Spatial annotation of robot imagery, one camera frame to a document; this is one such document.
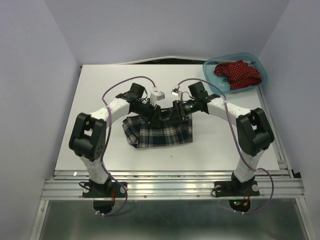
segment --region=plaid cloth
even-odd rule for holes
[[[128,143],[135,148],[166,147],[191,143],[192,115],[186,117],[186,121],[175,126],[169,124],[169,118],[173,107],[162,109],[159,114],[161,127],[150,127],[140,116],[127,117],[123,121],[123,130]]]

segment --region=red polka dot cloth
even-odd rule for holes
[[[230,90],[258,85],[262,81],[260,72],[242,60],[220,63],[215,67],[214,74],[229,77]]]

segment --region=white wall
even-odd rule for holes
[[[289,0],[45,0],[75,58],[259,55]]]
[[[29,239],[79,67],[44,0],[0,3],[0,239]]]
[[[320,1],[291,0],[259,57],[275,128],[301,172],[320,239]]]

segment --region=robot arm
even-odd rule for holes
[[[108,105],[112,116],[111,124],[129,113],[136,113],[145,118],[151,126],[159,126],[160,106],[157,105],[157,101],[165,96],[162,92],[156,91],[151,93],[149,101],[142,102],[144,91],[143,86],[133,83],[129,91],[117,95]],[[80,113],[75,120],[69,141],[69,148],[86,166],[91,185],[94,185],[96,192],[107,192],[110,181],[101,161],[108,122],[109,112],[106,107],[90,114]]]
[[[172,124],[183,122],[186,115],[198,111],[228,121],[225,100],[216,94],[208,95],[202,82],[194,83],[188,87],[194,99],[187,102],[181,100],[173,102],[175,111],[170,118]],[[172,94],[180,95],[177,89],[173,89]],[[261,156],[269,148],[275,137],[267,116],[261,108],[250,110],[229,102],[226,104],[230,122],[237,128],[238,143],[242,156],[250,167],[240,158],[230,182],[215,182],[216,186],[221,187],[221,192],[217,192],[216,196],[243,196],[244,191],[256,184],[254,181],[255,172],[252,169],[256,169]]]

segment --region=plastic bin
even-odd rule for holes
[[[217,76],[214,74],[214,70],[218,64],[227,63],[227,62],[236,62],[239,60],[242,60],[242,61],[248,63],[249,66],[255,67],[260,72],[260,76],[262,78],[262,81],[259,85],[262,85],[267,81],[266,71],[265,71],[264,67],[262,66],[262,64],[260,63],[260,61],[258,60],[258,58],[256,58],[256,56],[254,56],[250,53],[247,53],[247,52],[216,57],[216,58],[212,58],[212,59],[209,59],[206,62],[204,62],[203,72],[204,72],[204,76],[205,76],[206,80],[208,82],[212,83],[213,85],[216,85],[225,94],[234,94],[234,93],[254,89],[255,87],[259,86],[259,85],[253,85],[253,86],[248,86],[248,87],[241,88],[241,89],[230,90],[230,84],[228,82],[228,77]],[[220,92],[218,90],[216,90],[213,86],[209,85],[209,87],[213,93],[220,95]]]

